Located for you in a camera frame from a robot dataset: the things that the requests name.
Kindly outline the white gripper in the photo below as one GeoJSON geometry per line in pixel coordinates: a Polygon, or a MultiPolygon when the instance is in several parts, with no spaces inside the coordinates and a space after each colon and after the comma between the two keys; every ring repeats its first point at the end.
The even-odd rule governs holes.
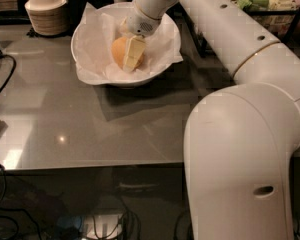
{"type": "MultiPolygon", "coordinates": [[[[145,15],[136,6],[133,6],[120,23],[119,32],[127,34],[128,31],[134,35],[151,36],[158,29],[161,20],[152,19],[145,15]]],[[[146,48],[145,39],[142,36],[133,36],[127,39],[123,58],[123,70],[132,72],[142,63],[146,48]]]]}

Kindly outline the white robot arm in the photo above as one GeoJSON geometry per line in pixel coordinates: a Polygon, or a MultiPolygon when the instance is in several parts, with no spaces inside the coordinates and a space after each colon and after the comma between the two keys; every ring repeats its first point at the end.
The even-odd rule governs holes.
{"type": "Polygon", "coordinates": [[[234,80],[192,110],[184,166],[195,240],[294,240],[290,160],[300,147],[300,59],[229,0],[133,0],[149,36],[180,3],[234,80]]]}

